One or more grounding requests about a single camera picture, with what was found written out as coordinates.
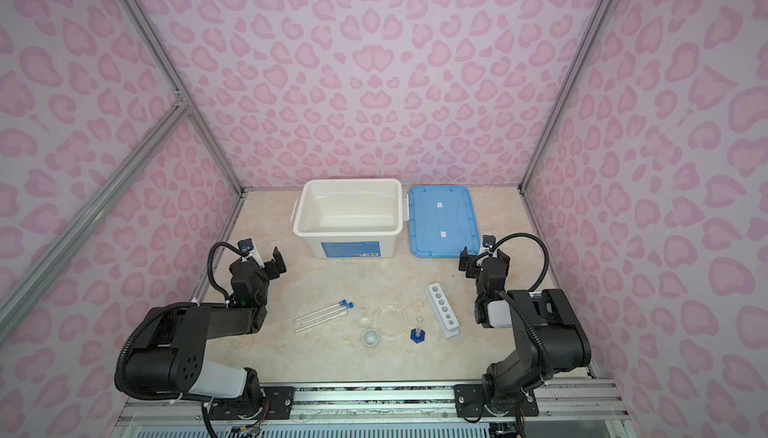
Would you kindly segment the blue capped test tube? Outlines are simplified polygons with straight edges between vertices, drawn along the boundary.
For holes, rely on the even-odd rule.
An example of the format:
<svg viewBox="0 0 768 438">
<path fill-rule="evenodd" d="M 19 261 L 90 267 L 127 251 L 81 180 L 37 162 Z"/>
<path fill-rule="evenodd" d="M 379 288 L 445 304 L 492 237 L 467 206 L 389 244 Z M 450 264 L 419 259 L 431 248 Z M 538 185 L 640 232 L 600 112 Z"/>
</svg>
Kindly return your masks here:
<svg viewBox="0 0 768 438">
<path fill-rule="evenodd" d="M 353 302 L 349 302 L 349 307 L 347 308 L 348 312 L 349 312 L 351 309 L 353 309 L 353 308 L 354 308 L 354 303 L 353 303 Z M 296 323 L 296 322 L 294 321 L 294 323 L 296 324 L 296 328 L 298 328 L 298 327 L 300 326 L 300 323 L 301 323 L 301 322 L 300 322 L 300 323 Z"/>
<path fill-rule="evenodd" d="M 316 316 L 324 316 L 327 313 L 336 312 L 336 311 L 342 311 L 344 309 L 347 309 L 349 307 L 349 302 L 345 299 L 339 301 L 338 303 L 334 303 L 330 306 L 321 308 L 319 310 L 307 313 L 305 315 L 299 316 L 294 319 L 296 323 L 304 322 L 307 320 L 314 319 Z"/>
</svg>

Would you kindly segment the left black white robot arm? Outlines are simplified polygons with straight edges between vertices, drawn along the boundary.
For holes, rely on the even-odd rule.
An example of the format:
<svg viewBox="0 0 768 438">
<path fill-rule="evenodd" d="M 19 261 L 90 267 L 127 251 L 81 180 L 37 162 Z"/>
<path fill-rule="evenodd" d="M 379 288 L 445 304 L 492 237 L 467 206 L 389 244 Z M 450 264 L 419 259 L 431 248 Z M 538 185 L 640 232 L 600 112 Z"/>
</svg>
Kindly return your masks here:
<svg viewBox="0 0 768 438">
<path fill-rule="evenodd" d="M 143 401 L 186 400 L 244 407 L 254 413 L 264 395 L 257 372 L 205 358 L 210 340 L 259 332 L 267 316 L 272 281 L 287 271 L 280 251 L 260 262 L 248 240 L 237 246 L 216 242 L 209 254 L 226 248 L 239 255 L 231 263 L 230 293 L 222 303 L 178 302 L 150 309 L 120 351 L 116 388 Z"/>
</svg>

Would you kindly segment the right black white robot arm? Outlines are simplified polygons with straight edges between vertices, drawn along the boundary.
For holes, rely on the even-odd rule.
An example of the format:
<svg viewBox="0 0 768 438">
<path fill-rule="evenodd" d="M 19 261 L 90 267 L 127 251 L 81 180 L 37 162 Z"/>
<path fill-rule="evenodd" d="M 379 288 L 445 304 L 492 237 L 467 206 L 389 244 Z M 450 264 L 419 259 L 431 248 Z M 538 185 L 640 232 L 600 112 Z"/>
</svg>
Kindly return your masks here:
<svg viewBox="0 0 768 438">
<path fill-rule="evenodd" d="M 490 364 L 478 385 L 454 387 L 457 416 L 471 423 L 492 416 L 538 416 L 534 390 L 591 361 L 588 338 L 565 293 L 508 290 L 509 263 L 502 252 L 464 250 L 459 258 L 459 269 L 475 281 L 475 322 L 488 329 L 510 328 L 514 340 L 514 350 Z"/>
</svg>

